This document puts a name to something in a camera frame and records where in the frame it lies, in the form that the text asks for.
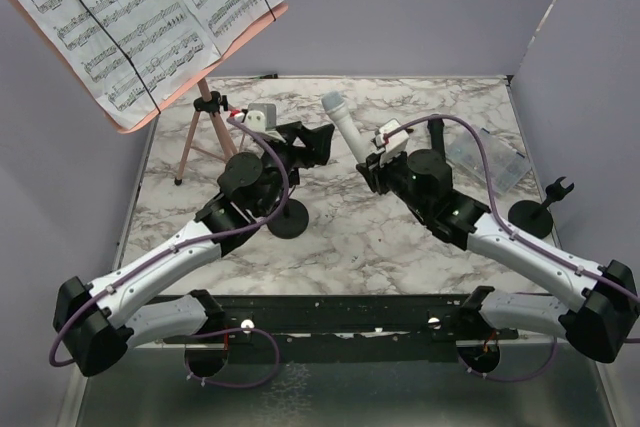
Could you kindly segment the white microphone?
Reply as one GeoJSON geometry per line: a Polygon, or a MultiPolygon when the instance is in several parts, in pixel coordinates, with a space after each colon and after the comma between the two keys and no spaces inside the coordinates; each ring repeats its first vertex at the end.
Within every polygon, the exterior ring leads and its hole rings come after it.
{"type": "Polygon", "coordinates": [[[339,92],[331,91],[322,97],[321,103],[325,113],[341,133],[357,163],[365,163],[369,155],[369,145],[356,127],[345,99],[339,92]]]}

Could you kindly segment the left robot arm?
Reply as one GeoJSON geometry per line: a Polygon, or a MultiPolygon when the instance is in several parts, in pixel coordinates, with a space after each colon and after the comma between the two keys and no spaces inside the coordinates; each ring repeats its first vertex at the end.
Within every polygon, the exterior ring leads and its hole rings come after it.
{"type": "Polygon", "coordinates": [[[293,122],[277,127],[277,136],[270,138],[250,127],[243,113],[228,122],[251,137],[263,154],[234,155],[218,179],[219,193],[160,246],[90,282],[73,277],[60,286],[56,337],[49,352],[52,366],[76,365],[92,377],[141,344],[175,336],[206,342],[218,335],[221,309],[208,295],[194,292],[158,304],[152,299],[283,217],[297,170],[326,165],[334,133],[331,124],[309,129],[293,122]]]}

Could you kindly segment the black microphone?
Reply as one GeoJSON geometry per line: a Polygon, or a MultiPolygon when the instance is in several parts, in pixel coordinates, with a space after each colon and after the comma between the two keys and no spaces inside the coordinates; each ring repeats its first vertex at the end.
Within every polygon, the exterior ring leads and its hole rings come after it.
{"type": "Polygon", "coordinates": [[[429,120],[427,122],[427,130],[431,141],[431,149],[445,160],[446,149],[444,142],[444,121],[442,119],[429,120]]]}

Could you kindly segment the black stand of white microphone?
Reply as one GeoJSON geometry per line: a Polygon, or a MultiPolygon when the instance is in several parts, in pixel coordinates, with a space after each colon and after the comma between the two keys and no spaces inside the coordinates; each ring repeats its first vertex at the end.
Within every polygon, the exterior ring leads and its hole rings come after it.
{"type": "Polygon", "coordinates": [[[309,212],[304,204],[289,199],[282,214],[267,224],[268,230],[277,238],[290,240],[302,235],[309,224],[309,212]]]}

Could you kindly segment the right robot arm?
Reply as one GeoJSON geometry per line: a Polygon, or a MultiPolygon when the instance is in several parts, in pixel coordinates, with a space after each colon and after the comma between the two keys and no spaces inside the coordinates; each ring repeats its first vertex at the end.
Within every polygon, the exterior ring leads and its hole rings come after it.
{"type": "Polygon", "coordinates": [[[356,166],[369,188],[393,193],[440,241],[492,259],[544,289],[544,294],[477,289],[459,314],[461,330],[481,338],[515,329],[566,340],[586,357],[613,362],[639,318],[629,267],[601,265],[516,228],[453,187],[452,169],[430,149],[401,152],[388,162],[372,154],[356,166]]]}

